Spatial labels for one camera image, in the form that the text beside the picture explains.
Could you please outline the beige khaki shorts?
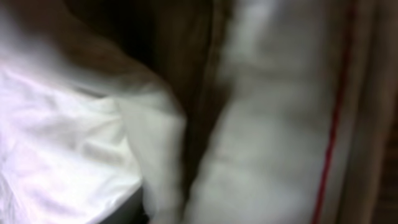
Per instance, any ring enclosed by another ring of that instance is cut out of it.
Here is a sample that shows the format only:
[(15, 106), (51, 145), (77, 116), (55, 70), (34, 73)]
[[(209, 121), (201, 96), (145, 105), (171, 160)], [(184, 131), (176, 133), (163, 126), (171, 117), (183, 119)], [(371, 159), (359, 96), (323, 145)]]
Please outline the beige khaki shorts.
[(396, 1), (2, 1), (2, 223), (371, 223)]

